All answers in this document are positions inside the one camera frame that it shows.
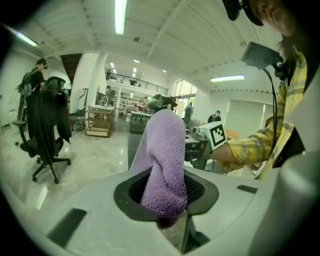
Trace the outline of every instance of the staircase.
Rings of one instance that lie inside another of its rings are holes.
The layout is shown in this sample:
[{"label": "staircase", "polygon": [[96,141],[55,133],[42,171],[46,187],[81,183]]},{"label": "staircase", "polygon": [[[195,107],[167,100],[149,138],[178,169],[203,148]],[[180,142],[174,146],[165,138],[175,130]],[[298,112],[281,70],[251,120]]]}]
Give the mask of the staircase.
[{"label": "staircase", "polygon": [[61,55],[61,60],[67,76],[70,79],[71,84],[74,83],[74,78],[79,64],[82,53]]}]

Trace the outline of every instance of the yellow plaid shirt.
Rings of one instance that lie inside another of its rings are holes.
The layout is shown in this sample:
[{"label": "yellow plaid shirt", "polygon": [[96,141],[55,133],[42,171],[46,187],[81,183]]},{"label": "yellow plaid shirt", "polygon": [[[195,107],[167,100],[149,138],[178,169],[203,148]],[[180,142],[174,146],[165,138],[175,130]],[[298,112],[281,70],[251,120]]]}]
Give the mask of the yellow plaid shirt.
[{"label": "yellow plaid shirt", "polygon": [[[277,98],[277,126],[276,126],[276,144],[270,158],[268,159],[261,178],[273,168],[277,159],[289,140],[294,124],[288,119],[289,114],[302,99],[305,84],[307,80],[307,61],[301,52],[294,49],[296,57],[296,66],[291,78],[290,85],[288,81],[281,81],[279,86],[279,95]],[[273,119],[269,125],[262,130],[257,131],[249,138],[234,139],[228,142],[237,163],[222,162],[222,170],[226,173],[242,168],[244,165],[253,165],[258,162],[266,161],[273,144],[274,122]]]}]

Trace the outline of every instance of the balcony railing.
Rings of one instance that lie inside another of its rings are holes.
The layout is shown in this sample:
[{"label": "balcony railing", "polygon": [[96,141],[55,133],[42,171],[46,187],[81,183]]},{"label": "balcony railing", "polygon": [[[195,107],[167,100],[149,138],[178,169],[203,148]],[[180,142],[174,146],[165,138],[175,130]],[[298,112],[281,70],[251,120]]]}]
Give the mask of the balcony railing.
[{"label": "balcony railing", "polygon": [[147,89],[153,92],[156,92],[158,94],[162,94],[162,95],[167,95],[168,93],[168,89],[164,88],[162,86],[156,85],[154,83],[151,82],[147,82],[147,81],[143,81],[137,78],[133,78],[130,76],[126,76],[126,75],[121,75],[121,74],[111,74],[108,77],[109,81],[116,81],[118,83],[124,84],[126,86],[135,86],[138,88],[143,88],[143,89]]}]

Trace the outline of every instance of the balcony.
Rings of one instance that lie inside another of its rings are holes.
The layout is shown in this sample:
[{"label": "balcony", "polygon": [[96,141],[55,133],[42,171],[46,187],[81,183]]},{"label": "balcony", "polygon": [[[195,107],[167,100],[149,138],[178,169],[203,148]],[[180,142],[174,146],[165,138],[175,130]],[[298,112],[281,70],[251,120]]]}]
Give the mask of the balcony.
[{"label": "balcony", "polygon": [[151,82],[146,82],[137,78],[133,78],[133,77],[121,75],[121,74],[111,74],[107,81],[107,84],[108,82],[117,82],[119,83],[119,85],[123,85],[125,87],[128,87],[128,89],[132,89],[132,90],[135,90],[135,88],[138,89],[135,91],[139,91],[139,89],[141,88],[141,89],[145,89],[150,92],[153,92],[155,94],[162,94],[162,95],[168,94],[167,88],[161,87]]}]

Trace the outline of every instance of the black cable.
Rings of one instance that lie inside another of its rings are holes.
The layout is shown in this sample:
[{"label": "black cable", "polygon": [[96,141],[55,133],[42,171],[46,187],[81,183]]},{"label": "black cable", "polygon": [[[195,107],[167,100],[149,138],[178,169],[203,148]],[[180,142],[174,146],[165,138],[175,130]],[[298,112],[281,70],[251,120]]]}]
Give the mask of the black cable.
[{"label": "black cable", "polygon": [[263,71],[266,73],[266,75],[269,77],[271,85],[272,85],[272,94],[273,94],[273,142],[272,142],[272,147],[271,147],[271,151],[270,154],[268,156],[268,159],[270,158],[272,151],[274,150],[275,146],[276,146],[276,140],[277,140],[277,122],[278,122],[278,106],[277,106],[277,96],[276,96],[276,92],[275,92],[275,87],[274,87],[274,83],[272,81],[272,77],[270,75],[270,73],[268,72],[268,70],[266,70],[265,68],[263,69]]}]

